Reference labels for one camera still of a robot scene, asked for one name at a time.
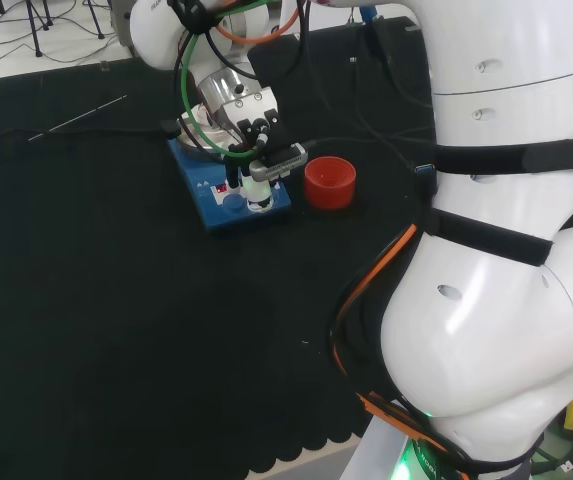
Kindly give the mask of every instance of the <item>red cup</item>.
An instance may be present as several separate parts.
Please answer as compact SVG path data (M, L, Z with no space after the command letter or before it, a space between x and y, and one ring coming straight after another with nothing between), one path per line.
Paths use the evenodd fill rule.
M339 210L350 205L355 195L357 172L339 157L319 157L306 165L304 191L311 205L322 210Z

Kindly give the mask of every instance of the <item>black cloth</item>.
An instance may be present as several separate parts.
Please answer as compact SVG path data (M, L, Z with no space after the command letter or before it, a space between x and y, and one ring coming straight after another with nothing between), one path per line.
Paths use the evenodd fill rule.
M395 25L402 78L425 92L421 34ZM342 42L353 28L311 44L347 117ZM288 42L272 53L294 54ZM258 73L273 68L276 55L256 50ZM172 118L172 75L138 60L108 67L0 80L0 132L50 128L123 95L74 128ZM376 62L362 68L358 98L376 128L431 125ZM302 69L275 92L301 140L357 135ZM311 152L355 165L346 211L309 207L299 172L288 215L208 234L163 139L28 136L0 139L0 480L237 480L364 431L369 417L324 335L342 286L413 216L410 176L386 147L334 141ZM425 160L421 146L400 148Z

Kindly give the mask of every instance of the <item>black strap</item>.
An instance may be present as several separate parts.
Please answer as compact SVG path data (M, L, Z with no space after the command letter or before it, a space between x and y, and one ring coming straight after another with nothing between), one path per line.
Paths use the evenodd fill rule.
M489 223L432 209L426 233L465 247L539 267L543 265L553 242Z
M573 170L573 139L493 147L438 145L434 164L440 172L460 175L513 175Z
M452 457L449 457L447 454L441 450L437 450L436 448L433 448L432 452L437 458L439 458L440 462L446 465L451 465L460 472L467 473L468 475L481 475L484 473L502 472L504 470L516 467L517 465L521 465L524 462L528 462L533 457L533 455L535 455L535 452L543 441L544 434L542 433L535 444L526 453L505 462L485 462L472 459L468 461L461 461L459 459L454 460Z

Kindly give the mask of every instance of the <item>white floor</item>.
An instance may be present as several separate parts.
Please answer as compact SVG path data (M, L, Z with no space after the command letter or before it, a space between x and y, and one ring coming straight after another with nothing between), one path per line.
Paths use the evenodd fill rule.
M16 1L17 0L4 0L4 6L8 8ZM95 2L102 5L106 4L106 0L95 0ZM33 4L45 19L42 0L33 0ZM62 15L73 7L72 10L66 15L63 15L63 17L78 22L91 32L96 32L90 9L88 6L82 5L82 0L48 0L48 7L52 17ZM10 9L2 19L25 20L0 23L0 42L10 41L9 43L0 45L0 57L18 48L18 50L0 59L0 77L97 63L102 60L130 58L129 50L121 46L117 37L114 36L114 31L110 24L109 11L102 8L95 8L95 14L99 20L100 28L106 36L103 40L98 39L96 34L93 35L84 31L64 18L54 18L54 25L50 27L49 31L45 32L40 30L37 32L39 45L44 54L55 60L67 62L59 63L46 58L46 56L37 58L35 52L28 48L34 48L34 43L30 33L31 30L30 23L28 22L26 4L22 1ZM41 27L41 23L37 18L35 22L37 28ZM86 59L75 60L91 54L92 56Z

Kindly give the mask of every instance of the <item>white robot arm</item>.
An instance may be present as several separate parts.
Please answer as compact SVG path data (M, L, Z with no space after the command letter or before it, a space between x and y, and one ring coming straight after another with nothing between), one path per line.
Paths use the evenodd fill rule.
M439 145L477 149L483 165L482 147L490 161L497 148L573 140L573 0L394 3L424 34ZM248 36L266 29L256 10L240 14ZM170 68L183 28L165 0L139 0L131 24L144 60ZM198 48L201 85L221 64L201 39ZM423 234L382 323L386 368L404 397L472 459L509 462L573 399L573 229L560 233L573 214L573 169L438 180L433 208L554 243L537 265Z

